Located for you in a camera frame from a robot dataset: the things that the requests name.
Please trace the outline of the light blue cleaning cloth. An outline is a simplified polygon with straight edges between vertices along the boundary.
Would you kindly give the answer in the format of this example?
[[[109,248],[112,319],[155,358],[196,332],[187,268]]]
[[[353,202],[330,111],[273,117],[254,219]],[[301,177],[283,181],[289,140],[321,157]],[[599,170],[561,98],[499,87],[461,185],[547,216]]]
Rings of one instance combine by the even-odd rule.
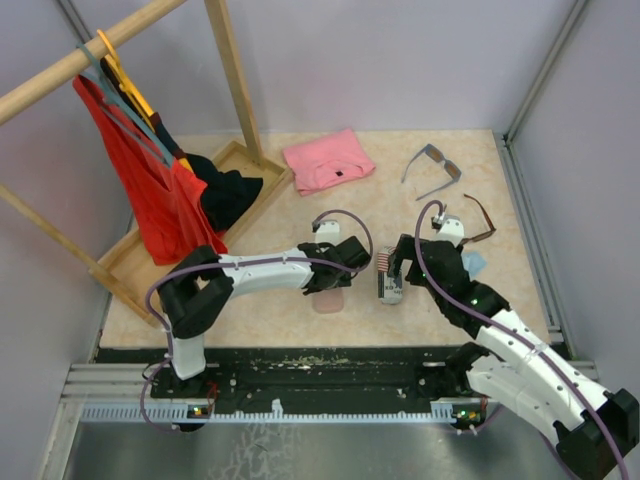
[[[476,277],[487,266],[485,258],[476,251],[463,252],[461,259],[464,269],[471,278]]]

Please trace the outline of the pink glasses case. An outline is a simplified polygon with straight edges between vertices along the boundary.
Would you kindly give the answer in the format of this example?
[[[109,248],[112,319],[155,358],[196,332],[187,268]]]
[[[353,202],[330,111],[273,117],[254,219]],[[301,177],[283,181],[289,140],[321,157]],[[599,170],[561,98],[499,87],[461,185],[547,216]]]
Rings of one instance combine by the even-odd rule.
[[[338,313],[344,308],[342,288],[324,290],[312,295],[312,308],[318,314]]]

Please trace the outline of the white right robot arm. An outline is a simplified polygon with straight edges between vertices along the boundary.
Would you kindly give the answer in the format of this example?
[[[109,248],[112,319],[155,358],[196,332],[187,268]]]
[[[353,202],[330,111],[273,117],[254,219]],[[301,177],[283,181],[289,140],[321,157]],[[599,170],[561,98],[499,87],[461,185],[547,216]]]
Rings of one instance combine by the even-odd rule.
[[[389,273],[411,263],[409,284],[428,290],[441,314],[464,330],[448,387],[498,401],[534,427],[579,479],[627,479],[625,457],[639,443],[639,402],[628,390],[612,391],[585,376],[543,342],[509,302],[471,279],[461,250],[447,240],[400,236]]]

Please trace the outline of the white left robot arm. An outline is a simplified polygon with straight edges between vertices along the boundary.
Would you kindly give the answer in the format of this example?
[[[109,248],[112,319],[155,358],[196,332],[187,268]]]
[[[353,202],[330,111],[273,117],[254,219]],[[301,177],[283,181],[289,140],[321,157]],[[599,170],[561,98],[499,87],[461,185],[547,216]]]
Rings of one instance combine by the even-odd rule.
[[[301,243],[282,253],[240,257],[196,248],[152,290],[169,324],[172,383],[184,395],[208,384],[204,334],[237,297],[276,289],[305,295],[349,287],[371,261],[371,250],[351,236],[334,245]]]

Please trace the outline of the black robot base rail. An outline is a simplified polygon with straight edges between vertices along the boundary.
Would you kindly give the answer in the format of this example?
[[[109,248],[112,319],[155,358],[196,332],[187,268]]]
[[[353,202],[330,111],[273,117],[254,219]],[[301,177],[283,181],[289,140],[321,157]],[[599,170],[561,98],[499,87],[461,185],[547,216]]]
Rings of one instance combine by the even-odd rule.
[[[205,369],[181,380],[158,349],[102,349],[99,365],[139,364],[143,409],[194,431],[215,421],[434,422],[477,434],[502,407],[472,392],[462,369],[475,347],[208,348]]]

